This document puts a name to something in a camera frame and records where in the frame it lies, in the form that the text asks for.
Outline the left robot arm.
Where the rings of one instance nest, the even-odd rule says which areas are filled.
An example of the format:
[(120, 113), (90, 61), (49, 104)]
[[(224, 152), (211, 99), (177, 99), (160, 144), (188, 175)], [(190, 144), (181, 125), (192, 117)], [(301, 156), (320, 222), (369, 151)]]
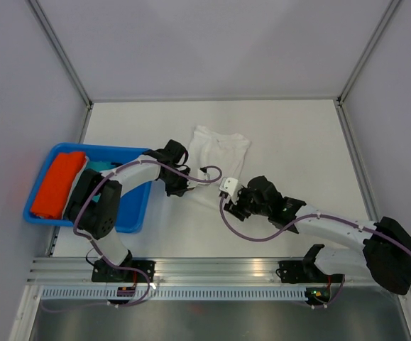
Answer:
[(138, 158), (110, 170), (84, 170), (71, 191), (64, 218), (73, 232), (88, 240), (104, 258), (117, 281), (133, 273), (132, 254), (119, 238), (115, 224), (121, 199), (140, 185), (156, 180), (165, 184), (168, 196), (187, 192), (190, 168), (187, 149), (169, 140), (164, 148), (144, 151)]

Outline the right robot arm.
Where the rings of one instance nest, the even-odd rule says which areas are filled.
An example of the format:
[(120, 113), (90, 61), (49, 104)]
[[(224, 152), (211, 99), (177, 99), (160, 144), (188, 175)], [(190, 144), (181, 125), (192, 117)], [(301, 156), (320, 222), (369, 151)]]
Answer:
[(225, 178), (219, 185), (221, 215), (240, 221), (253, 215), (265, 217), (277, 231), (252, 242), (268, 242), (283, 232), (304, 234), (336, 243), (334, 249), (315, 244), (302, 259), (302, 272), (311, 281), (323, 276), (372, 278), (397, 295), (411, 287), (411, 236), (390, 217), (380, 221), (350, 220), (325, 212), (306, 202), (282, 195), (264, 176), (242, 185)]

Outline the white t-shirt with robot print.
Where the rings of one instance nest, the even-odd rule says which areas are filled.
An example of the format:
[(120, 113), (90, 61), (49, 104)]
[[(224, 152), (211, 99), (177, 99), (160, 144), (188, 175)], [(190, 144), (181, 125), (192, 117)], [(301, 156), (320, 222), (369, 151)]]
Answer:
[[(205, 166), (217, 166), (223, 177), (239, 178), (251, 141), (242, 134), (219, 134), (205, 126), (196, 126), (187, 148), (191, 168), (190, 175), (198, 178), (198, 170)], [(219, 211), (219, 183), (199, 184), (187, 195), (193, 202)]]

